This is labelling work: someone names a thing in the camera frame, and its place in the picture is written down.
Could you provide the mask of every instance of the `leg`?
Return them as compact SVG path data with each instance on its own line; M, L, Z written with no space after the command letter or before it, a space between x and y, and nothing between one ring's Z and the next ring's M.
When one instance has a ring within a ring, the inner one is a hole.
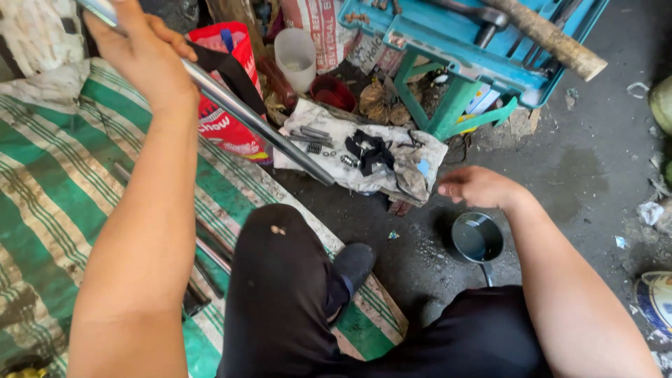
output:
M253 211L233 257L217 377L304 376L341 361L327 323L339 291L347 288L295 208Z
M431 325L352 368L362 377L550 376L519 286L463 291Z

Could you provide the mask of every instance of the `red bag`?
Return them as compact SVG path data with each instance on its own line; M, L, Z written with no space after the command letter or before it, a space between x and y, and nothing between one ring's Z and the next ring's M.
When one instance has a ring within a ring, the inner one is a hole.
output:
M228 51L222 41L220 33L223 29L229 29L231 32L233 51ZM245 72L247 72L261 96L259 76L252 55L252 43L244 24L240 22L220 22L219 24L192 30L187 34L187 39L210 50L230 53L245 68ZM210 76L226 87L217 71L211 72ZM266 151L266 143L259 135L251 132L226 110L219 108L203 95L201 95L201 102L198 105L198 114L200 121L198 132L221 149L236 153L257 163L270 163L272 161L272 154Z

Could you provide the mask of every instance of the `black strap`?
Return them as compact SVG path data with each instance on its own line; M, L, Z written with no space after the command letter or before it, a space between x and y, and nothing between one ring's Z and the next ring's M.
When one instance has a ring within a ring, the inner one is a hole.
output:
M247 76L245 68L236 60L233 55L226 52L210 50L203 46L187 41L196 55L198 56L197 64L207 72L217 71L226 83L228 88L239 99L245 102L258 115L267 113L266 105L259 95L257 88L252 83L252 80Z

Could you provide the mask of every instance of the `green striped tarp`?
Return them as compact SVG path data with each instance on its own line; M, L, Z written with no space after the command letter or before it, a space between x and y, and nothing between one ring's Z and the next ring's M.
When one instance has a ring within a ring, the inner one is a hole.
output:
M145 99L100 59L0 85L0 369L39 354L52 358L54 376L65 376L87 257L124 192L112 165L132 168L150 120ZM343 247L257 165L203 138L198 153L196 214L227 248L253 209L279 202L304 215L332 257ZM227 288L228 276L201 257ZM197 270L192 280L212 304L183 324L189 373L211 378L225 300ZM402 340L407 321L373 276L354 302L334 331L344 353L369 360Z

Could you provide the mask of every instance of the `forearm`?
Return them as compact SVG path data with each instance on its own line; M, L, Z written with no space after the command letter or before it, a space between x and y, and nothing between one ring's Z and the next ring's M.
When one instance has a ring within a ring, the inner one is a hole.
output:
M505 210L523 292L557 376L659 377L648 347L609 287L527 191Z
M157 114L105 223L78 297L86 313L179 311L194 259L193 114Z

